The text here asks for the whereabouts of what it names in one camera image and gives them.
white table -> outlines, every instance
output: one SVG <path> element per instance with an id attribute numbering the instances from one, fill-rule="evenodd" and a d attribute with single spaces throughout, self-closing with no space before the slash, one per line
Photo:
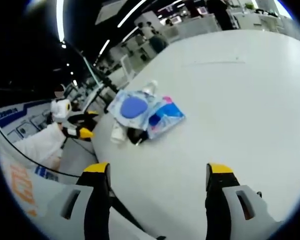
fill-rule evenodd
<path id="1" fill-rule="evenodd" d="M 153 142 L 110 142 L 105 115 L 92 140 L 119 199 L 153 236 L 206 237 L 206 164 L 231 167 L 284 220 L 300 201 L 300 41 L 233 30 L 171 44 L 127 87 L 149 80 L 186 120 Z"/>

white panel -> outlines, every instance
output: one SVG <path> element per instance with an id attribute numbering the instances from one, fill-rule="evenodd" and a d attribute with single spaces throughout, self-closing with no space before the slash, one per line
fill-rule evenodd
<path id="1" fill-rule="evenodd" d="M 15 119 L 13 122 L 4 126 L 2 128 L 3 132 L 5 134 L 9 134 L 11 131 L 15 130 L 16 128 L 18 128 L 19 126 L 21 126 L 24 123 L 33 125 L 33 127 L 35 129 L 36 129 L 36 127 L 38 129 L 45 128 L 47 126 L 46 125 L 46 117 L 47 117 L 47 114 L 50 112 L 50 106 L 51 106 L 51 103 L 47 102 L 47 103 L 35 105 L 32 107 L 27 107 L 27 103 L 20 103 L 20 104 L 14 104 L 14 105 L 10 105 L 10 106 L 1 107 L 0 108 L 0 119 L 3 119 L 4 117 L 6 117 L 7 115 L 4 113 L 7 113 L 8 111 L 11 111 L 11 114 L 26 111 L 25 116 L 21 116 L 20 118 Z M 32 129 L 30 131 L 30 133 L 31 133 L 30 135 L 35 133 L 34 129 Z"/>
<path id="2" fill-rule="evenodd" d="M 127 0 L 116 1 L 102 7 L 95 21 L 95 25 L 116 15 L 126 1 Z"/>

